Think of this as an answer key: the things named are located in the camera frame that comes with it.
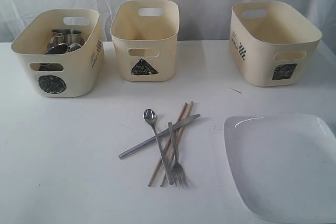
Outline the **cream bin with triangle mark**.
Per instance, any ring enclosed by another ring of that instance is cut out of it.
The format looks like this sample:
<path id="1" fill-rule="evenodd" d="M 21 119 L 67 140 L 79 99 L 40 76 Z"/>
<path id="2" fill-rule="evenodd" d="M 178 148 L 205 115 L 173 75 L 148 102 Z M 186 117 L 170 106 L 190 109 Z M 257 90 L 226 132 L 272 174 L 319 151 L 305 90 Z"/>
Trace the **cream bin with triangle mark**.
<path id="1" fill-rule="evenodd" d="M 179 7 L 168 0 L 121 4 L 110 29 L 121 76 L 133 82 L 161 82 L 174 76 Z"/>

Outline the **stainless steel bowl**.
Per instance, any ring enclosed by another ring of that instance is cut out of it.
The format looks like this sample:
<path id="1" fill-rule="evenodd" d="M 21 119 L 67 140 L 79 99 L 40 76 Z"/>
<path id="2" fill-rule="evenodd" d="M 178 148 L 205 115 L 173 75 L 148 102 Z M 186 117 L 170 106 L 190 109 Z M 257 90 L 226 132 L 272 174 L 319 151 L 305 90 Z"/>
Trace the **stainless steel bowl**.
<path id="1" fill-rule="evenodd" d="M 51 47 L 45 52 L 46 55 L 59 55 L 67 53 L 68 45 L 66 43 L 60 43 Z M 41 63 L 38 71 L 63 71 L 63 66 L 58 63 Z"/>

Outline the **steel mug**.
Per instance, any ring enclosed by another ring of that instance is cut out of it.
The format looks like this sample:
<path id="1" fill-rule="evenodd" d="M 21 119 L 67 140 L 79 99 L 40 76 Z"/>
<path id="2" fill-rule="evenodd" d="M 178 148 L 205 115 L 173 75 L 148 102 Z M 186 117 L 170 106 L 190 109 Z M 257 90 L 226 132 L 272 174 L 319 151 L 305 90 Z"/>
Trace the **steel mug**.
<path id="1" fill-rule="evenodd" d="M 47 49 L 54 47 L 58 44 L 66 43 L 68 46 L 73 43 L 78 43 L 80 46 L 85 44 L 85 40 L 82 37 L 82 32 L 76 29 L 68 28 L 56 28 L 52 30 L 52 37 Z"/>
<path id="2" fill-rule="evenodd" d="M 84 45 L 84 43 L 81 43 L 81 42 L 72 43 L 71 45 L 68 46 L 67 52 L 76 51 L 76 50 L 80 49 L 83 45 Z"/>

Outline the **long steel spoon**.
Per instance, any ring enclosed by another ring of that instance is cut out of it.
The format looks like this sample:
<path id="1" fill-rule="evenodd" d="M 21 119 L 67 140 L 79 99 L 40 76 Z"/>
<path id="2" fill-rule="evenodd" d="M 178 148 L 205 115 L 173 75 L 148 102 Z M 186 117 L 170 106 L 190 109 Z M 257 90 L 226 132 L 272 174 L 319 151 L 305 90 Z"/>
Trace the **long steel spoon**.
<path id="1" fill-rule="evenodd" d="M 162 165 L 165 169 L 165 174 L 166 174 L 167 180 L 168 180 L 170 185 L 174 185 L 174 179 L 173 179 L 173 176 L 172 176 L 172 171 L 171 171 L 170 165 L 168 164 L 166 154 L 165 154 L 165 152 L 162 148 L 161 141 L 158 137 L 158 134 L 157 134 L 157 131 L 156 131 L 156 128 L 155 128 L 156 122 L 157 122 L 157 116 L 152 109 L 146 109 L 143 113 L 143 118 L 146 121 L 146 123 L 149 126 L 151 126 L 152 129 L 153 129 L 155 139 L 156 139 L 156 142 L 157 142 L 158 147 L 159 147 L 161 160 L 162 160 Z"/>

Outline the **white square plate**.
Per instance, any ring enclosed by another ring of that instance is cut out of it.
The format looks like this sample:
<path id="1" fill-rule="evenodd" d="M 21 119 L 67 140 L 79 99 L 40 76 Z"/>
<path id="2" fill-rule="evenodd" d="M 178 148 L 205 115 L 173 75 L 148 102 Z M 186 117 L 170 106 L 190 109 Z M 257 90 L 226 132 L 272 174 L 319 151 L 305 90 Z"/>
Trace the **white square plate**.
<path id="1" fill-rule="evenodd" d="M 250 212 L 277 223 L 335 223 L 335 135 L 311 114 L 231 116 L 229 168 Z"/>

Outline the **steel mug front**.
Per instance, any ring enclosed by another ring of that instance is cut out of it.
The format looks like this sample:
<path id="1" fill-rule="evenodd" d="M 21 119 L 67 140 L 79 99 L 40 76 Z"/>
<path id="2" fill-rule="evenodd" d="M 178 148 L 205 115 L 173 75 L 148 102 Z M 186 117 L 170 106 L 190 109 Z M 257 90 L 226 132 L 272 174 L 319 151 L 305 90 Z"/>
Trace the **steel mug front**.
<path id="1" fill-rule="evenodd" d="M 68 46 L 67 52 L 76 51 L 76 50 L 80 49 L 83 45 L 84 45 L 84 43 L 81 43 L 81 42 L 72 43 L 71 45 Z"/>

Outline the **cream bin with square mark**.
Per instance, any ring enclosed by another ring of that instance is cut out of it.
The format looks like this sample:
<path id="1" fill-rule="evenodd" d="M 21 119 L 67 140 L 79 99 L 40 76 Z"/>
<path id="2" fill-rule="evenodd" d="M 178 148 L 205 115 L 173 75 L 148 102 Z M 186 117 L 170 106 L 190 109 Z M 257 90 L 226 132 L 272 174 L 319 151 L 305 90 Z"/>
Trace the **cream bin with square mark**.
<path id="1" fill-rule="evenodd" d="M 299 81 L 322 32 L 280 1 L 242 2 L 232 6 L 229 48 L 250 84 L 291 85 Z"/>

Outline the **steel fork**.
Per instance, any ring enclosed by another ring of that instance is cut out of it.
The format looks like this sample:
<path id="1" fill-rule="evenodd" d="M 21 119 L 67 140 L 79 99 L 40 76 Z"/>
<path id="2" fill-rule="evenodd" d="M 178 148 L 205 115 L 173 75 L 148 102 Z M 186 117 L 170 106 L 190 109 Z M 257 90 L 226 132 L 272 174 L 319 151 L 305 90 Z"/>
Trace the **steel fork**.
<path id="1" fill-rule="evenodd" d="M 173 179 L 174 179 L 176 186 L 180 185 L 182 187 L 187 187 L 188 183 L 187 183 L 186 174 L 184 172 L 182 165 L 179 163 L 178 144 L 177 144 L 177 140 L 176 140 L 175 133 L 173 130 L 172 122 L 168 123 L 168 127 L 169 127 L 171 142 L 173 145 L 173 154 L 174 154 L 174 160 L 175 160 L 172 166 Z"/>

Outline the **cream bin with circle mark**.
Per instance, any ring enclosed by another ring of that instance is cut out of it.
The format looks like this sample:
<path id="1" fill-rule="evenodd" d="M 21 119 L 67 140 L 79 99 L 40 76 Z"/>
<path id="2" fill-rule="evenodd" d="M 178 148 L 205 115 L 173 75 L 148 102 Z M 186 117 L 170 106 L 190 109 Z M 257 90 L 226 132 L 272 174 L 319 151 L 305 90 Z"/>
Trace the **cream bin with circle mark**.
<path id="1" fill-rule="evenodd" d="M 43 12 L 11 49 L 39 95 L 85 95 L 94 87 L 104 59 L 100 14 L 93 9 Z"/>

